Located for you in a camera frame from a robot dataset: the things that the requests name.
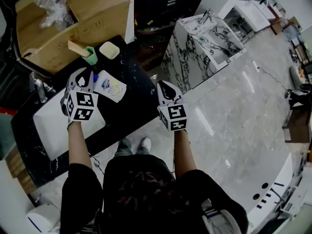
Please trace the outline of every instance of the open cardboard box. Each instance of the open cardboard box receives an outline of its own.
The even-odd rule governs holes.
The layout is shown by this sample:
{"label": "open cardboard box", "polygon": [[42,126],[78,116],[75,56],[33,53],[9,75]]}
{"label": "open cardboard box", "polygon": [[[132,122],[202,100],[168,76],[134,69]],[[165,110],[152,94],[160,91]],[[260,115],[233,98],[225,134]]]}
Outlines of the open cardboard box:
{"label": "open cardboard box", "polygon": [[67,0],[77,23],[58,31],[54,25],[40,29],[46,11],[35,0],[19,0],[17,36],[22,57],[55,74],[79,57],[67,41],[96,46],[112,37],[125,37],[130,0]]}

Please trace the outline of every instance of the gray floor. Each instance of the gray floor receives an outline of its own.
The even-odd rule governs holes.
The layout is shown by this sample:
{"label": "gray floor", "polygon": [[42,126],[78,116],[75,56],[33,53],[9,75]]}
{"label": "gray floor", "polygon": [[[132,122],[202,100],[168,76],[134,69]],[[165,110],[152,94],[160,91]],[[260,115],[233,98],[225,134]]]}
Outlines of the gray floor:
{"label": "gray floor", "polygon": [[[307,148],[285,143],[281,128],[289,112],[285,90],[252,65],[255,60],[291,88],[288,68],[293,62],[288,46],[283,35],[275,36],[267,29],[246,44],[247,53],[185,95],[189,105],[188,133],[197,167],[234,198],[238,181],[251,179],[248,174],[258,165],[260,156],[291,152],[295,166]],[[145,136],[152,140],[151,154],[163,159],[172,170],[173,134],[158,118],[154,119],[128,136],[134,152]],[[116,148],[117,143],[97,155],[102,170]],[[101,171],[96,167],[94,171],[102,182]],[[38,189],[34,197],[41,194],[41,201],[60,207],[66,178],[67,173]]]}

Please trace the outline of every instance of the black t-shirt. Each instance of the black t-shirt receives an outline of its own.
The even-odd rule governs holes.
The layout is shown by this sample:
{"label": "black t-shirt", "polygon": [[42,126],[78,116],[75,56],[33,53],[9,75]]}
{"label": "black t-shirt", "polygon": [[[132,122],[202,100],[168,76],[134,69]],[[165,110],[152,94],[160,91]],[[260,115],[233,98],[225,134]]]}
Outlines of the black t-shirt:
{"label": "black t-shirt", "polygon": [[[211,206],[205,210],[207,199]],[[155,156],[120,156],[107,164],[103,189],[92,169],[70,165],[62,192],[60,234],[208,233],[207,225],[222,210],[233,216],[242,233],[247,232],[245,210],[204,172],[189,171],[175,180]],[[208,222],[203,221],[207,214]]]}

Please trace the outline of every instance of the white marble box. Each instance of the white marble box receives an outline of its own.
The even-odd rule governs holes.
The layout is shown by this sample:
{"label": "white marble box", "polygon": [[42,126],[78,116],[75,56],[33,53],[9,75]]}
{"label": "white marble box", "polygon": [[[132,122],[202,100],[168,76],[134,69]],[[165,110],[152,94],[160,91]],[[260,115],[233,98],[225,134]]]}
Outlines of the white marble box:
{"label": "white marble box", "polygon": [[178,20],[161,64],[171,83],[182,93],[195,88],[232,60],[246,52],[229,26],[212,16],[204,25],[203,15]]}

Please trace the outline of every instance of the black countertop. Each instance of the black countertop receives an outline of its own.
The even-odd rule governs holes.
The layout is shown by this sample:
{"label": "black countertop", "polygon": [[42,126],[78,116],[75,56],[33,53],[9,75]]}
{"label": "black countertop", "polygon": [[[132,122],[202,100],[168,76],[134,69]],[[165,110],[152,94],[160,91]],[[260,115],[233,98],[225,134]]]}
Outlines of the black countertop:
{"label": "black countertop", "polygon": [[[115,37],[110,42],[120,48],[120,54],[114,60],[109,60],[98,51],[99,46],[96,47],[98,62],[94,66],[95,73],[106,70],[125,83],[127,91],[119,103],[99,95],[97,107],[106,126],[86,139],[92,156],[158,116],[158,99],[152,81],[134,60],[122,37]],[[87,62],[78,58],[54,75],[52,83],[56,91],[65,87],[73,71],[86,66]],[[43,104],[39,101],[37,91],[34,91],[11,121],[20,155],[37,187],[63,174],[69,167],[68,152],[50,160],[42,145],[33,121],[33,115],[41,106]]]}

